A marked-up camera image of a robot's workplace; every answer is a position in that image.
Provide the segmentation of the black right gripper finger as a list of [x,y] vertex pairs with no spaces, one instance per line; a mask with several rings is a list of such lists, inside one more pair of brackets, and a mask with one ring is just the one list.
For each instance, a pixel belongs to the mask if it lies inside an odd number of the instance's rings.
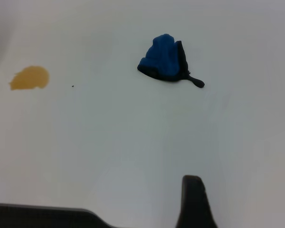
[[206,188],[198,176],[185,175],[182,178],[180,215],[178,228],[216,228]]

